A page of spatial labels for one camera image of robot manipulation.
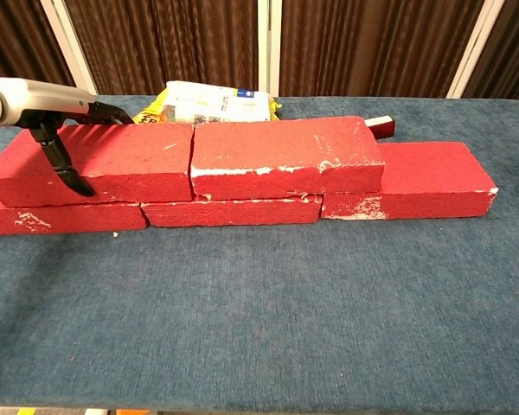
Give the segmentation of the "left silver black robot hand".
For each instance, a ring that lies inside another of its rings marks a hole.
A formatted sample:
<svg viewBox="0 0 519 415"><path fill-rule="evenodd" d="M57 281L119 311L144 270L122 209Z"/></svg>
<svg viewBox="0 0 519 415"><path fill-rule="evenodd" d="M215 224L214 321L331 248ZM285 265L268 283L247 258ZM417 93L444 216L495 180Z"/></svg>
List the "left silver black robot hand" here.
<svg viewBox="0 0 519 415"><path fill-rule="evenodd" d="M58 130L66 120L80 125L130 125L132 118L84 89L37 80L0 77L0 127L29 131L41 146L56 175L75 193L91 197L95 191L72 164Z"/></svg>

